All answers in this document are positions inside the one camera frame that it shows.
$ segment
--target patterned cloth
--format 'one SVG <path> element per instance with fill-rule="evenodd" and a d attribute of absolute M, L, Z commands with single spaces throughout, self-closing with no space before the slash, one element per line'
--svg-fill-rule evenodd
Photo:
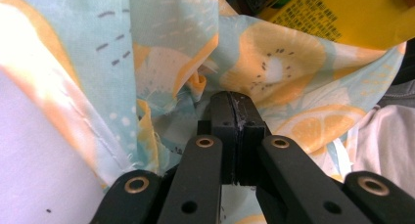
<path fill-rule="evenodd" d="M 347 146 L 405 47 L 330 42 L 239 16 L 223 0 L 0 0 L 0 24 L 0 71 L 103 188 L 133 169 L 163 175 L 177 164 L 221 90 L 249 95 L 272 133 L 342 180 L 332 142 Z M 263 221 L 252 190 L 224 192 L 222 222 Z"/>

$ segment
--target yellow package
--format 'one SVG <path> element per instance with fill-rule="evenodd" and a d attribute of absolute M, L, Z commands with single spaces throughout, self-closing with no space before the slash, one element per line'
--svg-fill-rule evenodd
<path fill-rule="evenodd" d="M 415 7 L 405 0 L 291 0 L 282 8 L 269 5 L 258 16 L 370 49 L 389 49 L 415 37 Z"/>

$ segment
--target circular hole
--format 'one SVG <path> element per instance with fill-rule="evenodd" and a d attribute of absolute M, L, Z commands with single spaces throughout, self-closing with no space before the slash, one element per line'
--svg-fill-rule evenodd
<path fill-rule="evenodd" d="M 387 196 L 390 193 L 389 188 L 382 182 L 371 177 L 359 177 L 357 183 L 366 192 L 376 196 Z"/>
<path fill-rule="evenodd" d="M 195 202 L 185 202 L 182 205 L 182 211 L 187 214 L 196 212 L 198 205 Z"/>
<path fill-rule="evenodd" d="M 247 125 L 248 125 L 248 126 L 254 126 L 254 125 L 255 125 L 255 121 L 248 121 L 248 122 L 247 122 Z"/>
<path fill-rule="evenodd" d="M 342 209 L 335 204 L 334 202 L 324 202 L 323 203 L 324 208 L 326 208 L 327 211 L 333 213 L 333 214 L 341 214 Z"/>
<path fill-rule="evenodd" d="M 146 177 L 133 177 L 125 183 L 124 190 L 129 194 L 141 193 L 147 189 L 149 184 L 150 181 Z"/>
<path fill-rule="evenodd" d="M 290 144 L 287 141 L 285 141 L 284 139 L 276 139 L 276 140 L 272 141 L 272 145 L 274 147 L 281 148 L 281 149 L 285 149 L 285 148 L 288 148 L 290 146 Z"/>
<path fill-rule="evenodd" d="M 198 145 L 201 148 L 208 148 L 213 145 L 213 140 L 209 138 L 201 138 L 198 141 L 196 141 L 196 145 Z"/>

